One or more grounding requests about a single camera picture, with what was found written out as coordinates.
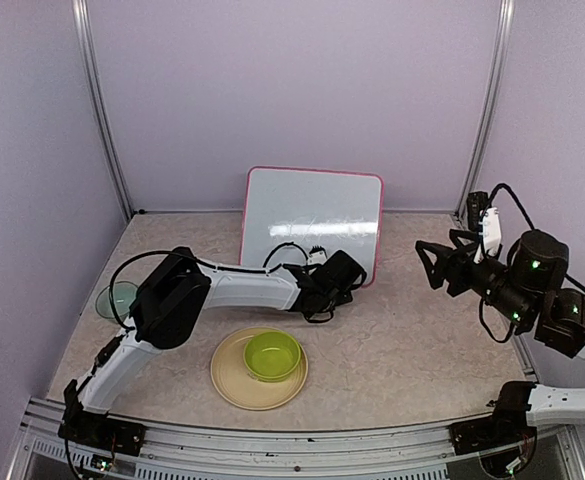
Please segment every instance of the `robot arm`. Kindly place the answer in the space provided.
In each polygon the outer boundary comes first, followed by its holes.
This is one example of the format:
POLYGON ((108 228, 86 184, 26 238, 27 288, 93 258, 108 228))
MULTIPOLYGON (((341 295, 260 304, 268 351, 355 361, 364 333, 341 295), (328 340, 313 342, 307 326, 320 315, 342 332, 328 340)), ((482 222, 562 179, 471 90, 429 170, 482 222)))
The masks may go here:
MULTIPOLYGON (((469 222, 471 232, 450 231, 456 248, 416 243, 430 286, 436 289, 447 282, 452 297, 472 290, 511 322, 515 335, 536 325, 536 340, 570 358, 585 359, 585 294, 562 286, 567 245, 532 229, 501 263, 498 212, 485 202, 469 201, 468 209, 475 228, 469 222), (473 214, 472 207, 481 213, 473 214)), ((585 424, 585 388, 508 382, 490 417, 453 424, 451 434, 457 454, 464 454, 518 441, 535 427, 549 424, 585 424)))
POLYGON ((327 258, 323 249, 315 249, 308 265, 253 270, 215 265, 197 259, 189 248, 174 249, 139 286, 129 317, 99 352, 92 369, 66 387, 59 435, 95 448, 112 445, 114 438, 132 438, 115 445, 115 451, 138 454, 141 442, 133 439, 142 439, 143 427, 117 423, 106 414, 150 360, 190 338, 202 310, 266 307, 323 323, 332 318, 335 307, 352 301, 352 290, 365 277, 363 268, 343 251, 327 258))

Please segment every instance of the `purple wall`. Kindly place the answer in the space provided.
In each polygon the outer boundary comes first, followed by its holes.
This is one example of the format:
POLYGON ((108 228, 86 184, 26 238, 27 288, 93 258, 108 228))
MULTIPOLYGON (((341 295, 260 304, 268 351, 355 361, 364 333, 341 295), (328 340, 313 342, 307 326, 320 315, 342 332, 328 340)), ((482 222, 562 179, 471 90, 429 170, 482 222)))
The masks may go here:
MULTIPOLYGON (((585 2, 517 3, 480 187, 500 181, 570 246, 570 273, 585 283, 585 2)), ((509 243, 524 223, 507 197, 497 205, 509 243)), ((585 386, 585 361, 528 344, 543 382, 585 386)))
POLYGON ((0 469, 124 222, 71 2, 0 2, 0 469))
POLYGON ((137 208, 241 208, 254 165, 381 175, 387 208, 452 211, 499 2, 90 2, 137 208))

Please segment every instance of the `table surface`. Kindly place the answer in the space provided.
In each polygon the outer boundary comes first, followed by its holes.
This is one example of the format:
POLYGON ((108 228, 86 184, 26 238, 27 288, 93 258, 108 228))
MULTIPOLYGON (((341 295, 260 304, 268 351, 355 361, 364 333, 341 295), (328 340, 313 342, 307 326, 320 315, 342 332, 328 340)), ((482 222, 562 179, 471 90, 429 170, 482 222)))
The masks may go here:
MULTIPOLYGON (((354 292, 335 318, 310 325, 301 315, 260 309, 202 312, 188 342, 142 370, 112 411, 181 425, 252 430, 349 430, 422 424, 489 411, 509 380, 523 379, 511 344, 490 340, 477 318, 478 298, 455 299, 430 289, 414 251, 416 240, 448 243, 447 215, 384 214, 377 277, 354 292), (253 412, 227 403, 210 379, 210 360, 230 333, 266 325, 284 329, 309 359, 307 383, 290 403, 253 412)), ((106 265, 81 314, 48 398, 62 400, 64 386, 92 365, 118 327, 94 308, 114 269, 134 254, 189 246, 202 258, 236 263, 240 213, 136 215, 106 265)), ((150 257, 120 276, 137 285, 160 262, 150 257)), ((503 336, 493 309, 486 320, 503 336)))

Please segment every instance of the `round plate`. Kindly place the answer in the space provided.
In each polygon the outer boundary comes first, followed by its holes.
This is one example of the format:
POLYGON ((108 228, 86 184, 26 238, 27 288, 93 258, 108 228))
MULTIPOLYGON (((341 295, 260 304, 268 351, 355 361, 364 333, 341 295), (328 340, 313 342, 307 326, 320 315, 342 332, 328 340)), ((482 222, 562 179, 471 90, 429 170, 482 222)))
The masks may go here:
MULTIPOLYGON (((126 317, 128 313, 130 313, 130 305, 132 305, 132 302, 136 299, 136 291, 138 288, 139 287, 132 282, 121 281, 114 283, 114 307, 116 308, 116 313, 119 314, 119 317, 126 317)), ((101 290, 99 296, 96 297, 94 307, 96 308, 96 313, 101 317, 107 320, 112 320, 112 323, 116 323, 114 322, 114 313, 110 307, 109 285, 101 290)))
POLYGON ((239 330, 223 340, 214 352, 210 364, 212 383, 232 405, 246 410, 270 410, 289 402, 303 388, 308 377, 308 359, 303 347, 299 366, 282 382, 261 382, 245 366, 245 345, 255 335, 271 331, 277 330, 268 327, 239 330))

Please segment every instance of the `black cable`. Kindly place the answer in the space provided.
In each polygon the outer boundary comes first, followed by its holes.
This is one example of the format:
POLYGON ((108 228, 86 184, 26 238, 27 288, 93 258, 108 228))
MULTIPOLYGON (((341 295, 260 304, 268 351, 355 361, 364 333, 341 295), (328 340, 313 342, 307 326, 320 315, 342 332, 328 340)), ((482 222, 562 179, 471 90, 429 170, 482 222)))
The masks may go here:
POLYGON ((114 447, 116 446, 116 434, 112 437, 112 448, 110 449, 110 468, 108 468, 106 471, 108 473, 105 474, 105 476, 103 476, 103 478, 106 478, 110 475, 110 471, 114 468, 114 462, 116 461, 116 453, 114 453, 114 447))
POLYGON ((279 268, 281 268, 283 266, 283 264, 279 263, 276 267, 271 268, 269 270, 268 269, 238 268, 238 267, 227 267, 225 265, 214 265, 212 263, 208 263, 204 260, 201 260, 201 259, 195 257, 194 255, 186 255, 184 253, 174 252, 172 250, 150 250, 147 252, 139 253, 138 255, 135 255, 131 258, 128 258, 125 262, 123 262, 121 265, 119 265, 119 267, 114 271, 114 273, 112 274, 112 277, 110 278, 110 286, 109 286, 109 292, 108 292, 108 297, 110 300, 110 308, 112 309, 112 314, 114 315, 114 320, 116 320, 116 323, 118 323, 121 326, 121 328, 123 328, 126 332, 133 331, 134 327, 129 327, 129 326, 125 325, 123 323, 123 320, 121 320, 119 313, 116 311, 116 305, 114 303, 114 283, 116 282, 116 278, 119 276, 119 274, 121 273, 121 271, 125 267, 127 267, 131 263, 136 262, 137 260, 141 260, 142 258, 152 257, 152 256, 156 256, 156 255, 173 256, 173 257, 183 258, 186 260, 191 260, 191 261, 194 261, 197 264, 199 264, 203 267, 209 268, 211 270, 217 270, 217 271, 223 271, 223 272, 250 273, 250 274, 256 274, 256 275, 269 275, 271 273, 274 273, 275 271, 277 271, 279 268))
POLYGON ((74 463, 72 463, 72 456, 70 455, 70 444, 68 439, 65 439, 65 459, 68 462, 68 467, 70 467, 70 471, 72 472, 72 476, 77 480, 84 480, 83 475, 79 474, 74 467, 74 463))
POLYGON ((317 319, 312 318, 312 317, 305 317, 305 321, 308 323, 313 323, 315 325, 321 324, 321 323, 328 323, 330 320, 332 320, 334 318, 334 309, 335 308, 336 308, 336 301, 330 300, 330 303, 328 304, 327 307, 325 307, 320 312, 317 312, 317 314, 327 313, 329 315, 328 318, 324 318, 322 320, 317 320, 317 319))
POLYGON ((274 254, 276 252, 278 252, 279 250, 281 250, 282 248, 286 248, 286 247, 294 247, 297 250, 299 250, 303 256, 305 257, 305 261, 307 262, 309 257, 308 254, 305 253, 305 250, 303 249, 303 247, 301 247, 300 245, 294 243, 294 242, 283 242, 283 243, 279 243, 276 247, 274 247, 272 249, 272 251, 268 254, 267 257, 265 257, 265 261, 263 262, 263 268, 268 266, 268 262, 272 259, 272 257, 274 256, 274 254))
POLYGON ((514 260, 514 254, 516 253, 517 248, 519 248, 519 243, 521 243, 521 239, 517 238, 517 240, 512 244, 510 249, 508 250, 508 254, 506 257, 506 266, 508 270, 512 267, 512 261, 514 260))
POLYGON ((483 299, 479 300, 479 322, 481 322, 481 325, 483 326, 483 328, 485 328, 485 331, 488 332, 488 335, 490 336, 490 338, 492 340, 494 340, 496 343, 507 343, 508 340, 510 340, 510 338, 512 338, 512 335, 514 334, 514 323, 510 323, 510 328, 508 328, 508 333, 505 334, 504 338, 499 340, 498 338, 496 338, 494 336, 494 334, 492 333, 492 330, 490 330, 490 327, 488 327, 488 324, 485 323, 485 318, 483 318, 483 305, 484 304, 485 304, 485 300, 483 300, 483 299))
POLYGON ((536 230, 536 227, 534 226, 534 223, 532 223, 532 219, 528 215, 528 212, 525 211, 525 207, 521 203, 521 200, 519 200, 519 197, 516 196, 516 193, 514 193, 512 187, 510 187, 507 183, 499 183, 496 187, 492 189, 492 192, 490 192, 490 196, 488 197, 488 205, 487 207, 485 207, 485 210, 487 211, 487 209, 492 206, 492 202, 494 201, 496 195, 501 190, 505 190, 510 194, 510 197, 512 198, 512 200, 514 200, 514 203, 516 203, 516 206, 519 208, 519 211, 523 215, 523 218, 525 218, 528 227, 530 227, 531 230, 536 230))

